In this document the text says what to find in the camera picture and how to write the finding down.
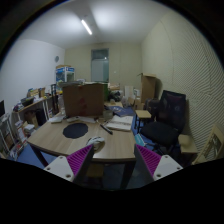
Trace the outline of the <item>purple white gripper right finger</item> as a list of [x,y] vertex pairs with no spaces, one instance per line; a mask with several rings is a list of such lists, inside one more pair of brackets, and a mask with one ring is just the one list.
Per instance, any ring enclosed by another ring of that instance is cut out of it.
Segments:
[[134,155],[136,160],[141,163],[141,171],[145,177],[154,181],[182,169],[182,166],[169,155],[160,156],[138,144],[134,146]]

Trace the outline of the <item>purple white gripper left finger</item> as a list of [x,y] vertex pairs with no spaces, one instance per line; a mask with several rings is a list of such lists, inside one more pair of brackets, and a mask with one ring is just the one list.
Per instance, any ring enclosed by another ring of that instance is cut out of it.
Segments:
[[58,156],[44,170],[67,181],[81,184],[93,155],[94,147],[88,145],[69,156]]

